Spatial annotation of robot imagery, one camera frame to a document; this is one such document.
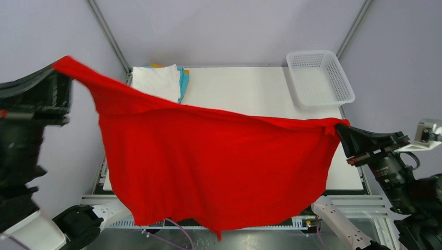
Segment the red t-shirt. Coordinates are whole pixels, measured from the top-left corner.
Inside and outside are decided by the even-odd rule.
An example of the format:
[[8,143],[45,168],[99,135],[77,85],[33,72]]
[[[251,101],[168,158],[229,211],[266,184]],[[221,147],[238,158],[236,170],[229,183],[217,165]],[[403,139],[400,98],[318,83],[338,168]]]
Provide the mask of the red t-shirt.
[[217,236],[278,224],[325,191],[338,118],[249,116],[144,94],[70,56],[93,97],[112,191],[138,226],[194,219]]

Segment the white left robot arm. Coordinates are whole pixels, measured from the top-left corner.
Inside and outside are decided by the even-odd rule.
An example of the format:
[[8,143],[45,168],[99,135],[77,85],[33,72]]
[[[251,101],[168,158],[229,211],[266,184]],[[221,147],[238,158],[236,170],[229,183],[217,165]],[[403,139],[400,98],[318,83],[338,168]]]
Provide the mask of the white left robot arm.
[[68,123],[72,79],[52,65],[1,84],[1,239],[24,249],[83,249],[130,216],[118,200],[74,205],[54,218],[34,202],[28,183],[46,174],[38,164],[46,126]]

